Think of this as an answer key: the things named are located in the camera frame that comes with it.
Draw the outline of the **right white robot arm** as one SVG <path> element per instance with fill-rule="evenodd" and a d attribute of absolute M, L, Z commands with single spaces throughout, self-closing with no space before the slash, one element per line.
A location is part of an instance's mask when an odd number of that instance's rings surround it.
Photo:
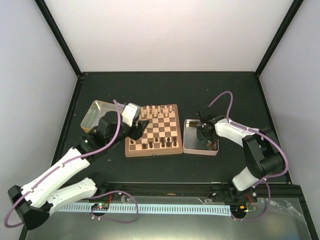
<path fill-rule="evenodd" d="M 284 154 L 270 128 L 250 128 L 223 115 L 215 116 L 209 106 L 201 107 L 197 116 L 198 140 L 213 142 L 222 137 L 243 148 L 246 167 L 227 185 L 227 195 L 231 201 L 240 201 L 259 180 L 285 167 Z"/>

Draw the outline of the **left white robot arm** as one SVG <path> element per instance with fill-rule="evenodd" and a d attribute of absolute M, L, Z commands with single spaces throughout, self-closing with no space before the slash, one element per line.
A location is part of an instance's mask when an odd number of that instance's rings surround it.
<path fill-rule="evenodd" d="M 137 113 L 128 117 L 125 112 L 109 111 L 99 119 L 98 125 L 81 137 L 78 143 L 41 176 L 24 186 L 14 185 L 8 190 L 21 225 L 27 230 L 41 226 L 57 210 L 82 199 L 101 200 L 108 192 L 107 183 L 97 173 L 64 187 L 75 174 L 89 167 L 98 154 L 113 148 L 125 138 L 138 140 L 143 136 L 148 120 L 139 120 Z"/>

